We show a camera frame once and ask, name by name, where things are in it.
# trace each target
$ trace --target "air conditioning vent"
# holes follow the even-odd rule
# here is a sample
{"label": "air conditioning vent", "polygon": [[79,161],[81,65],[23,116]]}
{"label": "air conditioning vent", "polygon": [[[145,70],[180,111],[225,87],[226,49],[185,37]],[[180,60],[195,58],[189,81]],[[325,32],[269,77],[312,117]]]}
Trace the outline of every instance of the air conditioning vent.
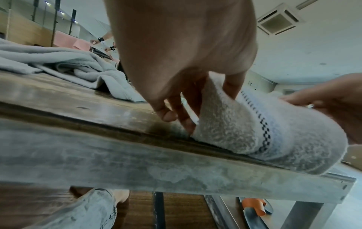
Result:
{"label": "air conditioning vent", "polygon": [[257,22],[258,28],[271,36],[293,29],[303,23],[304,20],[302,20],[288,5],[282,3],[275,9],[258,18]]}

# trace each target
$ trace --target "metal bench leg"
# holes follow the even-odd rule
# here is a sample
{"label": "metal bench leg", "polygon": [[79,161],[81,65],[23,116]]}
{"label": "metal bench leg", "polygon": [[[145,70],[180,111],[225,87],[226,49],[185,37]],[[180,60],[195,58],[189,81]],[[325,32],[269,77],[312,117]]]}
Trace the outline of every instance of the metal bench leg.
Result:
{"label": "metal bench leg", "polygon": [[336,206],[297,201],[281,229],[322,229]]}

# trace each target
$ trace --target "folded towel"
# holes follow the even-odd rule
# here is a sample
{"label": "folded towel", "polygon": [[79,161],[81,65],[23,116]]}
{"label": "folded towel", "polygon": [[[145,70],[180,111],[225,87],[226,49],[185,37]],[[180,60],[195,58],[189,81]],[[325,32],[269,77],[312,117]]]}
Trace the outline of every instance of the folded towel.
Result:
{"label": "folded towel", "polygon": [[133,102],[145,101],[127,82],[123,72],[91,52],[26,46],[0,39],[0,70],[18,74],[44,71],[91,89],[105,83],[115,98]]}
{"label": "folded towel", "polygon": [[192,137],[315,175],[339,162],[348,146],[343,129],[323,113],[248,89],[232,100],[223,92],[222,80],[214,77],[202,92],[201,113]]}

